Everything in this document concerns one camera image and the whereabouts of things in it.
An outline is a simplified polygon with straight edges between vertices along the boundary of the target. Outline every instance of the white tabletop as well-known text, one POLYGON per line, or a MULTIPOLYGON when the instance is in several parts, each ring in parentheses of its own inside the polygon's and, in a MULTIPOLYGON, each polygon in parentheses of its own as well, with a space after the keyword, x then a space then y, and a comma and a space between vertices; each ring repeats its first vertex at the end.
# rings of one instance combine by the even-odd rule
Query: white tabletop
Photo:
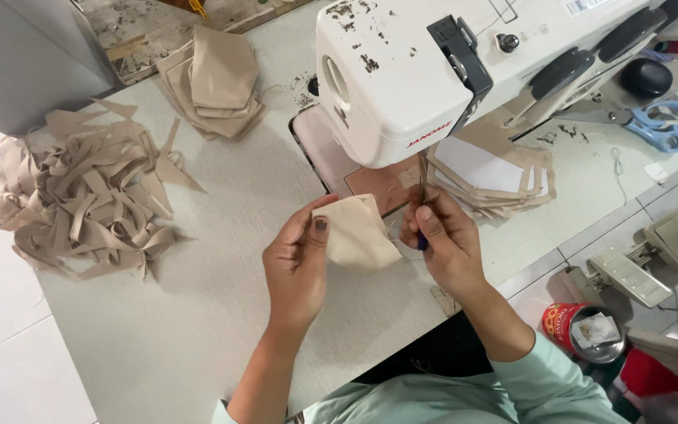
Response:
MULTIPOLYGON (((177 232, 193 238, 152 266, 86 282, 39 273, 44 293, 102 424, 208 424, 217 398, 236 388, 268 320, 261 251, 298 208, 324 194, 288 130, 315 72, 317 0, 248 33, 271 111, 239 143, 206 141, 183 120, 175 149, 208 195, 167 185, 177 232)), ((134 119, 160 145, 177 114, 157 77, 109 100, 140 105, 134 119)), ((678 169, 678 153, 658 154, 612 125, 578 125, 588 143, 537 140, 548 123, 518 142, 550 149, 558 198, 508 222, 481 225, 486 275, 498 285, 620 207, 609 149, 617 147, 630 199, 653 185, 642 167, 678 169)), ((421 260, 373 275, 328 267, 325 309, 297 356, 292 412, 306 408, 444 321, 421 260)))

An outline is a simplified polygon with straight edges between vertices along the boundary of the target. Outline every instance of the wooden board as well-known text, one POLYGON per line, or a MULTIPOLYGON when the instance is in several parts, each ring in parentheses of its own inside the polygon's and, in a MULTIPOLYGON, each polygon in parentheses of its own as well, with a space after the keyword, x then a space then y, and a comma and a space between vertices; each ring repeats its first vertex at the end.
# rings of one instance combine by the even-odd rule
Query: wooden board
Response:
POLYGON ((193 25, 242 34, 313 0, 207 0, 209 19, 157 0, 78 0, 115 72, 127 85, 192 38, 193 25))

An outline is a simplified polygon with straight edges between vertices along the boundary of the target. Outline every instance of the red tin can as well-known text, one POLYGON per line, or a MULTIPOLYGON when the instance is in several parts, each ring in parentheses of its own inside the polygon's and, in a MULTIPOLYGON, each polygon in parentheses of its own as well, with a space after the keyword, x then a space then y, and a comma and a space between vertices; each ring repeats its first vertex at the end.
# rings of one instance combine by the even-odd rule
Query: red tin can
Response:
POLYGON ((543 333, 554 343, 566 348, 577 355, 577 350, 572 343, 570 323, 575 314, 583 309, 588 303, 578 305, 576 303, 554 303, 543 313, 541 320, 543 333))

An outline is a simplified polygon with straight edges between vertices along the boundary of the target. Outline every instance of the scissors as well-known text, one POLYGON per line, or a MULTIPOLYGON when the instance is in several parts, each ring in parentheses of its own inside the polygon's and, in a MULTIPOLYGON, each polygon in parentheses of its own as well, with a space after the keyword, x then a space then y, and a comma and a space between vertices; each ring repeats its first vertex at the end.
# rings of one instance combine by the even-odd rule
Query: scissors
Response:
POLYGON ((678 152, 678 119, 662 115, 664 118, 652 119, 649 112, 654 108, 668 108, 678 115, 678 101, 655 102, 641 109, 624 110, 592 110, 592 111, 556 111, 551 118, 570 121, 600 122, 601 124, 617 124, 640 136, 659 152, 678 152))
MULTIPOLYGON (((425 204, 426 201, 426 178, 425 178, 425 170, 422 172, 420 175, 420 198, 419 202, 417 203, 418 206, 422 206, 425 204)), ((422 230, 417 231, 417 249, 418 250, 425 250, 428 248, 428 239, 426 236, 424 236, 422 230)))

